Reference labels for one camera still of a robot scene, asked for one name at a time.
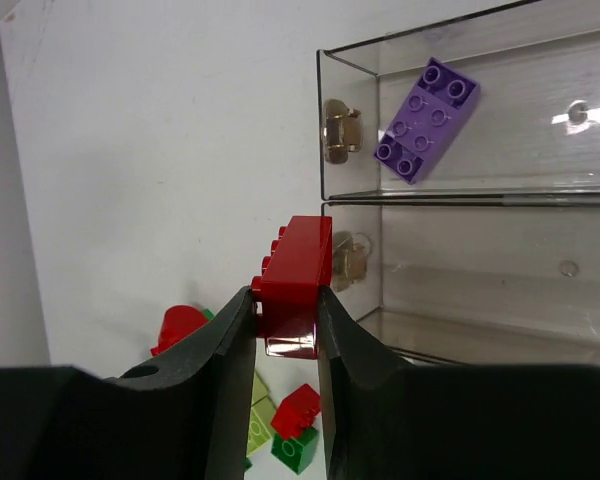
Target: clear plastic box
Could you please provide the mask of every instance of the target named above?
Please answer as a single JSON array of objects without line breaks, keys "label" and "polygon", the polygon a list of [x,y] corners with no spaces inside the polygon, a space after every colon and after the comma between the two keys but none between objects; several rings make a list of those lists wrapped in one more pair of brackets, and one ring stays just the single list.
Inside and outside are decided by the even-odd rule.
[{"label": "clear plastic box", "polygon": [[600,365],[600,207],[330,203],[323,214],[334,242],[347,232],[366,248],[364,278],[339,299],[402,355]]},{"label": "clear plastic box", "polygon": [[[482,93],[442,160],[411,186],[373,151],[430,57]],[[516,2],[319,51],[318,79],[324,200],[600,193],[600,0]],[[342,128],[327,118],[331,99],[360,112],[361,143],[344,163],[325,160]]]}]

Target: red duplo block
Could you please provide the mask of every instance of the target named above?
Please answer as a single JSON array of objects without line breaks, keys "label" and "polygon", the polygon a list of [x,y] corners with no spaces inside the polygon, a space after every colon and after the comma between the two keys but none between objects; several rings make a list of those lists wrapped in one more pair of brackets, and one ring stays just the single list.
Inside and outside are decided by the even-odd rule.
[{"label": "red duplo block", "polygon": [[280,403],[271,426],[283,440],[298,438],[319,413],[320,395],[305,383]]},{"label": "red duplo block", "polygon": [[293,217],[253,278],[254,298],[262,302],[258,336],[267,355],[317,358],[318,289],[331,283],[330,217]]},{"label": "red duplo block", "polygon": [[164,314],[158,346],[151,349],[151,355],[155,357],[161,354],[205,323],[207,323],[207,318],[197,308],[189,305],[171,307]]}]

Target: green duplo block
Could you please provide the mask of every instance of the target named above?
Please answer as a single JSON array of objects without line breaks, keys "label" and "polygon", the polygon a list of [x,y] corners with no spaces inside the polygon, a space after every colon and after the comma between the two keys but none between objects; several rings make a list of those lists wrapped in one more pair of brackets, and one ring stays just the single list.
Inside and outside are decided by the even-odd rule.
[{"label": "green duplo block", "polygon": [[253,390],[251,391],[251,405],[255,405],[269,395],[269,389],[264,384],[258,372],[253,374]]},{"label": "green duplo block", "polygon": [[318,431],[307,428],[299,438],[282,440],[277,433],[273,437],[271,453],[298,475],[313,461],[318,448]]},{"label": "green duplo block", "polygon": [[247,457],[271,440],[271,420],[276,413],[276,407],[269,397],[260,400],[251,407],[249,417],[249,437],[247,439]]},{"label": "green duplo block", "polygon": [[208,308],[205,308],[204,310],[202,310],[202,314],[204,315],[204,318],[206,318],[207,320],[213,320],[213,317],[215,317],[213,312],[211,310],[209,310]]}]

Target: purple lego brick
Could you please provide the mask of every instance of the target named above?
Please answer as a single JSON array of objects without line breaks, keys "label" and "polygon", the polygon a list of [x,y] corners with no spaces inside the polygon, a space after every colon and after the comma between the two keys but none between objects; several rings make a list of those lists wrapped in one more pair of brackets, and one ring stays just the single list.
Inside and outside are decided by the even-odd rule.
[{"label": "purple lego brick", "polygon": [[467,123],[479,96],[478,82],[430,59],[373,156],[411,185],[422,180]]}]

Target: screw hole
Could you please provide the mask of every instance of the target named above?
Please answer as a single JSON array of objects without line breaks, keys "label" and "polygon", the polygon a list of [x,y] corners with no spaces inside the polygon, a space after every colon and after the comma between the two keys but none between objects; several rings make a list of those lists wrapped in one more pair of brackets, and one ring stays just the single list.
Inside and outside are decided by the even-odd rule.
[{"label": "screw hole", "polygon": [[160,369],[155,365],[138,365],[127,371],[121,378],[142,378],[158,373]]},{"label": "screw hole", "polygon": [[582,100],[576,100],[569,105],[567,116],[573,125],[582,125],[589,118],[589,114],[587,113],[588,111],[589,106],[586,102]]}]

